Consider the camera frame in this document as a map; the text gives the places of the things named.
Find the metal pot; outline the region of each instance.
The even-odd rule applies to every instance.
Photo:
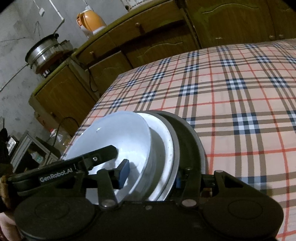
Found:
[[[43,73],[66,52],[73,49],[69,41],[58,42],[58,34],[51,34],[37,42],[27,53],[25,61],[36,73]]]

